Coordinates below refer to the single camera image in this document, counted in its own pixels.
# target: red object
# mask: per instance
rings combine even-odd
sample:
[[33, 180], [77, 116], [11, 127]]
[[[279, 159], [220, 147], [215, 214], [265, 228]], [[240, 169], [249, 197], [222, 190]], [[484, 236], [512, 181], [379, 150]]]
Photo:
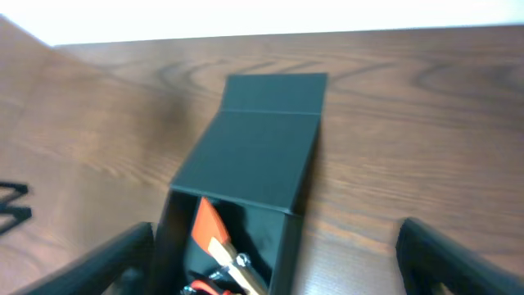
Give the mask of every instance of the red object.
[[195, 290], [202, 290], [208, 292], [210, 295], [233, 295], [229, 291], [224, 291], [223, 293], [219, 293], [217, 290], [215, 290], [213, 287], [211, 287], [209, 284], [206, 284], [206, 282], [203, 282], [201, 280], [195, 280], [191, 283], [191, 288], [194, 288]]
[[205, 197], [200, 200], [191, 236], [208, 254], [210, 253], [207, 249], [212, 238], [216, 238], [221, 244], [229, 241], [228, 231], [219, 213]]

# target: wood grain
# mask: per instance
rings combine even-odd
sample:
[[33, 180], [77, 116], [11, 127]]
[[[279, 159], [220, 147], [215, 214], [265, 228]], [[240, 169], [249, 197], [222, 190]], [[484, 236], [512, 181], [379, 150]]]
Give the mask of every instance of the wood grain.
[[21, 261], [6, 292], [157, 221], [227, 75], [301, 72], [330, 79], [295, 293], [403, 293], [394, 242], [406, 216], [524, 277], [524, 28], [513, 26], [54, 50], [1, 143], [0, 177], [32, 184], [35, 211], [0, 238], [0, 261]]

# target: white wall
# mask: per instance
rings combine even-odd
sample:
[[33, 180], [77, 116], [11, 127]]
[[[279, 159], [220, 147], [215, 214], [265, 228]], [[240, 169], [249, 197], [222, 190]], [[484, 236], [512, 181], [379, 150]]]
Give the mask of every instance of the white wall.
[[524, 0], [19, 0], [2, 12], [50, 45], [524, 23]]

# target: box flap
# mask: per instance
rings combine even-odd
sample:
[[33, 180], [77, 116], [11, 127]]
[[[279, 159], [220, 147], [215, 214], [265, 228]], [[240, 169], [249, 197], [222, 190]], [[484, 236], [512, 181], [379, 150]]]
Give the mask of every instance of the box flap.
[[327, 74], [230, 75], [221, 111], [322, 112]]
[[172, 188], [292, 212], [319, 116], [219, 113]]
[[320, 124], [325, 74], [230, 76], [221, 111], [174, 190], [295, 213]]

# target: open box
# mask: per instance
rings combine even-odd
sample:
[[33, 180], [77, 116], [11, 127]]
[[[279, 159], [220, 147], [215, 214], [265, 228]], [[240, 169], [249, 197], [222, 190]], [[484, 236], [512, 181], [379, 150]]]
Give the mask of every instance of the open box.
[[219, 265], [191, 238], [202, 196], [231, 242], [251, 259], [269, 294], [289, 294], [304, 217], [303, 180], [313, 156], [325, 74], [233, 75], [222, 106], [171, 185], [156, 236], [156, 293], [173, 294], [187, 272]]

